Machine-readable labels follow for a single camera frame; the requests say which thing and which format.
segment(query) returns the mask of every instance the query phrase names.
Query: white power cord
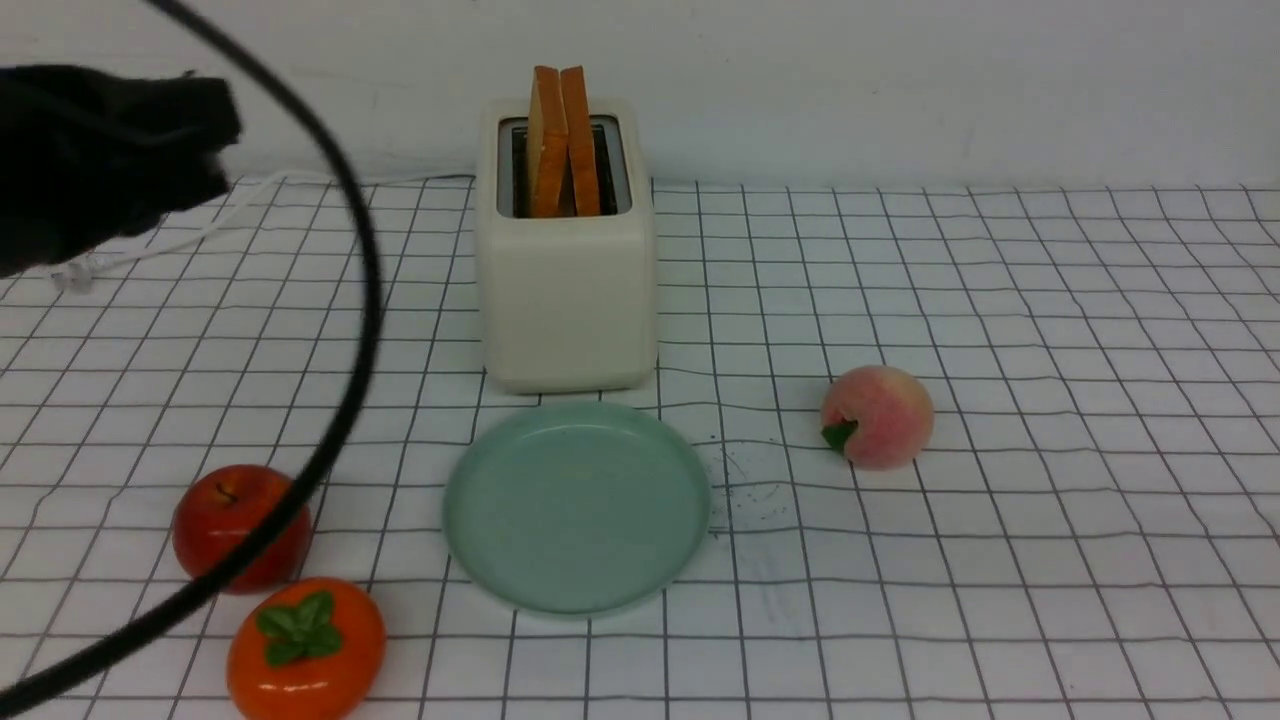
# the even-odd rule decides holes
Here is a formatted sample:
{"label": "white power cord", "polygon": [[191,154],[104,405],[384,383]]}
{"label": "white power cord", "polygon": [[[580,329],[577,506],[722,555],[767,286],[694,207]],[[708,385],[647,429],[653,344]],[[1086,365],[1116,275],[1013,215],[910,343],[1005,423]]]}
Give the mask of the white power cord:
{"label": "white power cord", "polygon": [[[417,182],[429,181],[438,178],[451,178],[460,176],[475,174],[475,168],[465,168],[457,170],[438,170],[430,173],[413,173],[398,177],[380,177],[362,179],[362,184],[393,184],[402,182]],[[184,237],[163,245],[147,247],[143,250],[137,250],[133,252],[118,252],[111,254],[108,258],[93,256],[92,254],[84,254],[74,260],[68,260],[61,265],[49,268],[46,275],[54,283],[59,291],[73,292],[77,295],[87,293],[93,286],[93,278],[106,270],[118,268],[120,265],[127,265],[129,263],[137,263],[138,260],[145,260],[147,258],[155,258],[157,255],[166,255],[177,250],[182,250],[191,245],[204,242],[209,240],[210,236],[221,231],[227,224],[229,224],[237,215],[243,213],[250,205],[253,204],[259,197],[261,197],[268,190],[271,190],[275,184],[284,182],[285,179],[301,179],[298,184],[332,184],[334,179],[324,173],[315,173],[310,170],[280,170],[268,176],[253,188],[252,192],[247,193],[239,202],[232,206],[230,213],[219,213],[220,218],[209,223],[204,228],[196,231],[191,237]]]}

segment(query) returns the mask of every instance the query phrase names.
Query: persimmon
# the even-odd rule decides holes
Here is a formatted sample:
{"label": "persimmon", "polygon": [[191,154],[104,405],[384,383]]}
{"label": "persimmon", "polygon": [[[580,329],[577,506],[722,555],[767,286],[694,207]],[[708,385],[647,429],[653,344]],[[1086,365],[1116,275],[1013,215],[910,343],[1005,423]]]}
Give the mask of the persimmon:
{"label": "persimmon", "polygon": [[308,578],[262,601],[227,656],[227,689],[246,720],[340,720],[374,685],[387,625],[360,587]]}

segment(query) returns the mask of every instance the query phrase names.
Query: plate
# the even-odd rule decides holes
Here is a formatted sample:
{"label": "plate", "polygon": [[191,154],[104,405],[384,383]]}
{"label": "plate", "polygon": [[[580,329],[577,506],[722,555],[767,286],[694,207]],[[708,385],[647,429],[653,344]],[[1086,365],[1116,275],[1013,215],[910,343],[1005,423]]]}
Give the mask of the plate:
{"label": "plate", "polygon": [[672,428],[612,402],[502,421],[458,460],[444,537],[470,579],[515,607],[598,616],[660,592],[707,537],[701,460]]}

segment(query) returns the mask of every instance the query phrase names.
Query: red apple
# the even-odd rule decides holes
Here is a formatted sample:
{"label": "red apple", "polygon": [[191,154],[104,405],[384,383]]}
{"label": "red apple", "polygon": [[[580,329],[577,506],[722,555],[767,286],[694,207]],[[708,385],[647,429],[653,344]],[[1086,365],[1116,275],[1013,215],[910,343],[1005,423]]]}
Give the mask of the red apple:
{"label": "red apple", "polygon": [[[275,507],[291,482],[261,465],[229,465],[196,480],[173,514],[173,551],[182,569],[192,578],[211,570]],[[310,544],[311,511],[303,507],[227,592],[264,592],[291,580]]]}
{"label": "red apple", "polygon": [[849,370],[827,388],[822,402],[822,437],[854,468],[901,468],[924,450],[932,434],[929,392],[897,368]]}

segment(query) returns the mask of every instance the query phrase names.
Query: toast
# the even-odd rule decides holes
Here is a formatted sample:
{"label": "toast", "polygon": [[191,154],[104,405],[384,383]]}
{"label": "toast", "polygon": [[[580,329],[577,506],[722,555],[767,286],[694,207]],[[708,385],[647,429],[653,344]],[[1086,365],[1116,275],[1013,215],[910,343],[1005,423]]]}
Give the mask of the toast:
{"label": "toast", "polygon": [[595,132],[586,101],[586,74],[582,67],[559,73],[564,120],[568,126],[568,164],[573,182],[573,208],[579,217],[600,214],[600,182],[595,173]]}
{"label": "toast", "polygon": [[534,68],[529,99],[529,136],[525,146],[531,218],[559,217],[568,174],[568,123],[561,97],[561,76],[554,68]]}

